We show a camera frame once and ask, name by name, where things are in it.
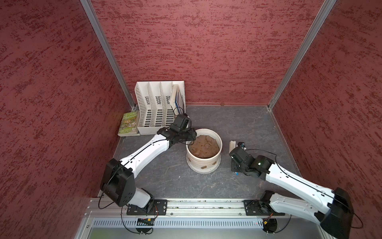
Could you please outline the white ceramic pot with mud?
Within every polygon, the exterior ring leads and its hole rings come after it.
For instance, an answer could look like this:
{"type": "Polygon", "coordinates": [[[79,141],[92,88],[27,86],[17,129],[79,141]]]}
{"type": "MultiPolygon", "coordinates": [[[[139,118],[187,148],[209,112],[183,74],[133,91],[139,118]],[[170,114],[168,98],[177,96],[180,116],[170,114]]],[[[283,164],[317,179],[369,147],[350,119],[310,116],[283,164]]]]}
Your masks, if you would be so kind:
{"type": "Polygon", "coordinates": [[[221,163],[222,140],[210,129],[197,129],[196,133],[196,139],[186,143],[187,163],[193,171],[209,174],[221,163]]]}

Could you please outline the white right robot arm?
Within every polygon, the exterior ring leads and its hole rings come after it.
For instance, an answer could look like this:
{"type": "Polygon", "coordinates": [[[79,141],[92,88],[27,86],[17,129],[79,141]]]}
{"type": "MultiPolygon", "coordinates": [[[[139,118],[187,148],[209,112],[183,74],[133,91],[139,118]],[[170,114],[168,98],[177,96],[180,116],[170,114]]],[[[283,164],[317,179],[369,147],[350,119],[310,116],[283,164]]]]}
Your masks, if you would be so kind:
{"type": "Polygon", "coordinates": [[[296,196],[285,197],[267,190],[260,200],[247,203],[246,210],[269,218],[276,214],[289,214],[319,225],[334,238],[350,237],[355,213],[345,190],[332,190],[303,179],[281,167],[275,158],[253,157],[243,143],[229,155],[239,172],[273,183],[296,196]]]}

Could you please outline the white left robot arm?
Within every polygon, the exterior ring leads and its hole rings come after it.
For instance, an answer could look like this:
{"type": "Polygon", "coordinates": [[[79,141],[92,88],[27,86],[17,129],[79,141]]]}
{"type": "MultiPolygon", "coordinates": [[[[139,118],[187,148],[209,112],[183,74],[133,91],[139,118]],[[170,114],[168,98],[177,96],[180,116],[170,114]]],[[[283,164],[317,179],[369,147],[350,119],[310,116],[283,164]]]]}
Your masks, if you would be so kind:
{"type": "Polygon", "coordinates": [[[197,137],[194,128],[186,128],[176,132],[168,127],[131,155],[120,159],[111,159],[105,167],[100,190],[118,207],[132,204],[145,208],[153,198],[151,194],[135,186],[135,178],[157,156],[177,143],[186,143],[197,137]]]}

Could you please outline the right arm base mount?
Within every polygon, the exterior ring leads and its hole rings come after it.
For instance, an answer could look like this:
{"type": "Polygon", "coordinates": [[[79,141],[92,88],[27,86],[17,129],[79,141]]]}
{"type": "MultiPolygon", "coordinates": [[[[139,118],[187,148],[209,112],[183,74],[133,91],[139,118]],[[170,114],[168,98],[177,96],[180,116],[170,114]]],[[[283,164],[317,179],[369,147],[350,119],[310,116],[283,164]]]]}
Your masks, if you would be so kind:
{"type": "Polygon", "coordinates": [[[260,200],[244,200],[244,210],[247,216],[284,216],[285,213],[277,213],[271,206],[260,200]]]}

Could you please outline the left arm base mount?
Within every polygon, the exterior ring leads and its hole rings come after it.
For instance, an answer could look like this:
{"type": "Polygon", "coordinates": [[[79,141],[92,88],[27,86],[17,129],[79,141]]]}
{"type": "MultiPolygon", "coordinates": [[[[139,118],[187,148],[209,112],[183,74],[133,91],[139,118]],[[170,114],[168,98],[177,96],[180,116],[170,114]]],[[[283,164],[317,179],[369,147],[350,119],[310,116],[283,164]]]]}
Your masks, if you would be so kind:
{"type": "Polygon", "coordinates": [[[167,207],[168,200],[153,199],[143,208],[136,205],[128,205],[126,214],[129,216],[165,216],[167,207]]]}

